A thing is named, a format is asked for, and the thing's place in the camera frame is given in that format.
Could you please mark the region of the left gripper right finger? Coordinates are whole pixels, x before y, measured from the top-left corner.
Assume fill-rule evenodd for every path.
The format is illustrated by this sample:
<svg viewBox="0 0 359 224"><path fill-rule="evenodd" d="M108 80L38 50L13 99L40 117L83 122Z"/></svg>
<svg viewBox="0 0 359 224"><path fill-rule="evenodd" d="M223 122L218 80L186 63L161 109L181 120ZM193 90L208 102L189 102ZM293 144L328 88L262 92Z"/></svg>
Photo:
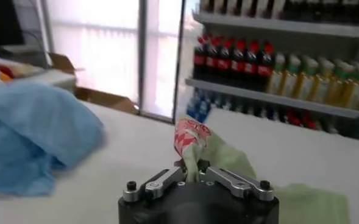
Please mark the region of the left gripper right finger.
<svg viewBox="0 0 359 224"><path fill-rule="evenodd" d="M208 162L198 172L199 181L204 185L204 195L216 200L274 200L274 188L267 180L258 181L241 176L233 171L210 166Z"/></svg>

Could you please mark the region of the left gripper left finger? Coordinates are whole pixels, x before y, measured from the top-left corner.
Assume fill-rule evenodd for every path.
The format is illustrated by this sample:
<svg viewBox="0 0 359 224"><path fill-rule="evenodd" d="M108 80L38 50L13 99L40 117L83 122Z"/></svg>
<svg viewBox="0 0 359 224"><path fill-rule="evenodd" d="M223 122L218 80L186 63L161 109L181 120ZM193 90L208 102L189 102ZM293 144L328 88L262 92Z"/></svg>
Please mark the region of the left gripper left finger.
<svg viewBox="0 0 359 224"><path fill-rule="evenodd" d="M184 160L174 163L170 169L163 169L142 184L136 181L128 181L123 190L123 201L126 203L140 203L142 201L153 201L164 196L165 191L173 184L184 182L187 168Z"/></svg>

